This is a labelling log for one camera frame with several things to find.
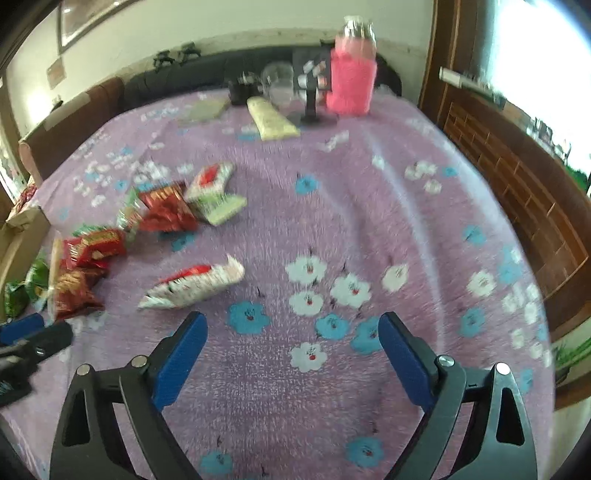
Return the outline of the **green pea snack packet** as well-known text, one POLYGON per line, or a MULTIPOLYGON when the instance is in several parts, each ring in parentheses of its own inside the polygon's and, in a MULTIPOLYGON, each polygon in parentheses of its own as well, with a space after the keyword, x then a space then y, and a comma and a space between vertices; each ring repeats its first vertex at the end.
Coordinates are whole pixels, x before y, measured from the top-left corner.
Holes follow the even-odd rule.
POLYGON ((33 304, 42 310, 49 287, 49 267, 43 259, 33 261, 20 281, 10 281, 4 287, 4 311, 8 319, 16 319, 33 304))

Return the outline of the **dark red gold-lettered snack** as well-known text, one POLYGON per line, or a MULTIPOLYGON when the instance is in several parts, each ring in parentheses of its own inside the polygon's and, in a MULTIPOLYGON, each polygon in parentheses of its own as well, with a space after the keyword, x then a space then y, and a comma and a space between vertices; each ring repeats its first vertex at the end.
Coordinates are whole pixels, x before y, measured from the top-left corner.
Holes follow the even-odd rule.
POLYGON ((52 313, 55 322, 86 313, 102 311, 104 304, 93 293, 107 275, 102 268, 75 268, 62 274, 54 287, 52 313))

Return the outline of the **beige biscuit packet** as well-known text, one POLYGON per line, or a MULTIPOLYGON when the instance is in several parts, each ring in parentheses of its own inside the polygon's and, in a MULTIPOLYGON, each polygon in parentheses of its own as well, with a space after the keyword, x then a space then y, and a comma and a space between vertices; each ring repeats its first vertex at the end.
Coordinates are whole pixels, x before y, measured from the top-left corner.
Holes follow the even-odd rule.
POLYGON ((60 274, 60 267, 62 261, 62 254, 63 254, 63 237, 59 232, 55 233, 52 248, 51 248, 51 258, 49 264, 49 277, 48 277, 48 296, 51 296, 53 293, 55 284, 60 274))

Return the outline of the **cardboard tray box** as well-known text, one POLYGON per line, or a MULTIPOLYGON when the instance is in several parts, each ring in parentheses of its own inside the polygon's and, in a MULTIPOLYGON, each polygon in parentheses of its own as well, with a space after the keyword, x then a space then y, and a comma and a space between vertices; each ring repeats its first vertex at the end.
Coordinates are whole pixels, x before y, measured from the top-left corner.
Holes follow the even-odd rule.
POLYGON ((49 229, 50 223, 39 206, 22 210, 2 225, 1 321, 8 318, 4 307, 6 284, 11 281, 22 281, 25 278, 49 229))

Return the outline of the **white red long snack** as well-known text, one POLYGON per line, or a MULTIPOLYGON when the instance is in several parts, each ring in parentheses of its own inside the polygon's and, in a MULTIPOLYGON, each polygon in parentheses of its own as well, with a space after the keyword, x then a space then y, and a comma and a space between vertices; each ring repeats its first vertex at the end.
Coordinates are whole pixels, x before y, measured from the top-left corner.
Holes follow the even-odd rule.
POLYGON ((230 255, 225 264, 194 265, 147 290, 137 308, 168 310, 188 307, 239 283, 244 276, 245 267, 230 255))

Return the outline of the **dark red snack packet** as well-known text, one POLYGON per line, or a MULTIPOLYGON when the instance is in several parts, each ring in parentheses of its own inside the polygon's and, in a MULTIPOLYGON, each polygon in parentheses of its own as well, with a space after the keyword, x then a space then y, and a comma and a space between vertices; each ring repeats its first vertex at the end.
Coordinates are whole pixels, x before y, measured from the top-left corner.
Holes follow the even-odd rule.
POLYGON ((141 192, 139 200, 146 211, 141 215, 139 230, 145 232, 192 232, 198 221, 183 198, 185 183, 172 182, 141 192))

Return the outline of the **white red snack packet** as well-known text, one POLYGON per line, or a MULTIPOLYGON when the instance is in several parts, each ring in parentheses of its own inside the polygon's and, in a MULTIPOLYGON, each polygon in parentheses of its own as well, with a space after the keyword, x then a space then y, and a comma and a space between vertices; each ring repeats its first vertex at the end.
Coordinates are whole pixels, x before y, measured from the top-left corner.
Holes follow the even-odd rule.
POLYGON ((201 198, 221 195, 235 171, 235 165, 229 162, 219 162, 202 168, 184 192, 184 199, 196 202, 201 198))

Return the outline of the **purple floral tablecloth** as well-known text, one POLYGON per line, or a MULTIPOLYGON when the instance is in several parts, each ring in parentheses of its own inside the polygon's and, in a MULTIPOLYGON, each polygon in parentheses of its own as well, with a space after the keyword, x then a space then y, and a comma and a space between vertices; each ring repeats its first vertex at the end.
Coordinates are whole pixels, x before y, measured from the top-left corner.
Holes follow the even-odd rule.
POLYGON ((266 142, 249 112, 190 127, 185 95, 100 128, 33 202, 54 232, 114 222, 128 192, 189 181, 228 161, 238 215, 192 234, 141 232, 95 288, 104 311, 72 320, 73 345, 4 411, 44 475, 77 366, 124 365, 184 319, 139 310, 158 281, 235 257, 245 278, 198 305, 208 340, 164 412, 206 478, 381 479, 421 418, 391 368, 377 321, 397 313, 433 350, 471 367, 510 365, 537 461, 550 453, 554 378, 540 291, 477 170, 412 104, 376 95, 370 114, 266 142))

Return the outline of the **cream tube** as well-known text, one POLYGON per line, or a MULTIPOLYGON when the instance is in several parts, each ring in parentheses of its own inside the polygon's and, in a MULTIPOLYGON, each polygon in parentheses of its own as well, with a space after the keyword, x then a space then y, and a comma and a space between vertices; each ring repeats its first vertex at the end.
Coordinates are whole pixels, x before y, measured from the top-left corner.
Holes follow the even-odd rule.
POLYGON ((276 110, 269 100, 252 97, 246 101, 246 106, 263 141, 294 138, 301 134, 300 129, 276 110))

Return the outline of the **black mug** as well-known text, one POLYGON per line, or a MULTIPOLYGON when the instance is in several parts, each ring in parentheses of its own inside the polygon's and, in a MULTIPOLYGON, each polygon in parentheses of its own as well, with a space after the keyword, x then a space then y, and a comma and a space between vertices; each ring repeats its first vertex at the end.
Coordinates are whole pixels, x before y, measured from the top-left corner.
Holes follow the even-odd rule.
POLYGON ((242 72, 228 80, 228 95, 232 106, 245 106, 249 98, 263 94, 262 81, 252 72, 242 72))

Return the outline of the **black sofa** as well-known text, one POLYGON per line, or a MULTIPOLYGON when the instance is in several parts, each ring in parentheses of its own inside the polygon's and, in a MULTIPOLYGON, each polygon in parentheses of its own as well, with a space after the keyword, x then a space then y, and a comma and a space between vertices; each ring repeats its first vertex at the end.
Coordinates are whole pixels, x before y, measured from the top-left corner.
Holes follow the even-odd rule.
POLYGON ((221 89, 243 73, 262 73, 273 62, 288 62, 298 71, 305 54, 329 53, 333 46, 318 43, 247 48, 165 65, 133 76, 124 86, 122 105, 131 110, 185 93, 221 89))

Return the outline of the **clear plastic cup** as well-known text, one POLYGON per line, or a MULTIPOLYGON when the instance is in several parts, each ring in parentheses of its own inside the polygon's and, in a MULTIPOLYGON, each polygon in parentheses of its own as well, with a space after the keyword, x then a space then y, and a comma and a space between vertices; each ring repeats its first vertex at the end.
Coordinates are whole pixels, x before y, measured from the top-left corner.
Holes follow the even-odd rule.
POLYGON ((294 69, 288 62, 273 62, 260 74, 263 94, 276 107, 287 107, 294 99, 294 69))

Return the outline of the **pink covered bottle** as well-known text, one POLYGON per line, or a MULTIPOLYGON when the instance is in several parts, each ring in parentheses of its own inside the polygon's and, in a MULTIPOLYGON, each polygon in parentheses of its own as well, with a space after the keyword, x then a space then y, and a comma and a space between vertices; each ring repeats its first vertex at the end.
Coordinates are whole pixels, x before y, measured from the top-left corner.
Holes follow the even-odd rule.
POLYGON ((373 23, 346 16, 331 53, 332 86, 327 107, 339 116, 365 116, 370 111, 377 77, 377 40, 373 23))

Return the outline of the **black phone stand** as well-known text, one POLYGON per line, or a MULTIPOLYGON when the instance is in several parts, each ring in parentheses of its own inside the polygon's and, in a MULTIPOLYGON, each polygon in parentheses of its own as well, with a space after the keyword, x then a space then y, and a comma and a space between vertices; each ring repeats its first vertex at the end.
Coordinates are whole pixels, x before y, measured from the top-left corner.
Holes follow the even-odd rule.
POLYGON ((332 91, 331 49, 329 47, 305 47, 294 49, 294 91, 304 93, 304 110, 291 112, 290 121, 297 127, 321 124, 332 125, 338 121, 335 114, 318 113, 318 95, 332 91))

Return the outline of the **framed wall picture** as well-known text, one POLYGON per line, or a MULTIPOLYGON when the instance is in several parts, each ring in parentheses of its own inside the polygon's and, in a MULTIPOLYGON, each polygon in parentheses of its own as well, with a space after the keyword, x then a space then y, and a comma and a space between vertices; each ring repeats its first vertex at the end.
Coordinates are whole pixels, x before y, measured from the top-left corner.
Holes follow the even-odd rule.
POLYGON ((64 53, 77 40, 137 0, 63 0, 57 9, 58 51, 64 53))

